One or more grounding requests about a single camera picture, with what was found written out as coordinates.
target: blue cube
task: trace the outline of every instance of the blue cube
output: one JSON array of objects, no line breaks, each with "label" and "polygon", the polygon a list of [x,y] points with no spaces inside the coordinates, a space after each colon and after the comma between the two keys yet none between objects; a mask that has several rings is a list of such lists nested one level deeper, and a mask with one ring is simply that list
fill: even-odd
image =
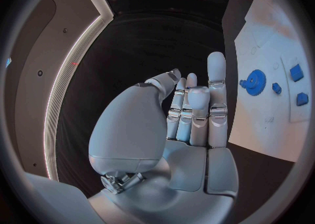
[{"label": "blue cube", "polygon": [[293,67],[291,70],[291,76],[294,82],[299,81],[301,78],[304,77],[303,71],[299,64]]},{"label": "blue cube", "polygon": [[305,93],[299,93],[297,96],[297,106],[302,106],[308,103],[308,95]]}]

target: blue gear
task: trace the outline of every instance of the blue gear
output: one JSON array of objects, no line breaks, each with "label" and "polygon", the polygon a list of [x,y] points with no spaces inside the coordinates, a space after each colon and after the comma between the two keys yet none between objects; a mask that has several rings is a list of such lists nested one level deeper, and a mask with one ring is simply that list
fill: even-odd
[{"label": "blue gear", "polygon": [[252,95],[257,96],[265,89],[266,75],[261,70],[254,70],[249,74],[247,80],[241,80],[239,84]]}]

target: led light strip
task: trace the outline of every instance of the led light strip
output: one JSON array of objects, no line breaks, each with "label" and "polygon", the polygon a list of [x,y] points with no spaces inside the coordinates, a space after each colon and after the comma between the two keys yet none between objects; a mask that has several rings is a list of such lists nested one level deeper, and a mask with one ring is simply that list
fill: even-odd
[{"label": "led light strip", "polygon": [[59,113],[68,85],[85,53],[104,30],[106,23],[99,16],[82,33],[66,56],[52,86],[45,115],[44,153],[49,179],[59,181],[56,164],[56,131]]}]

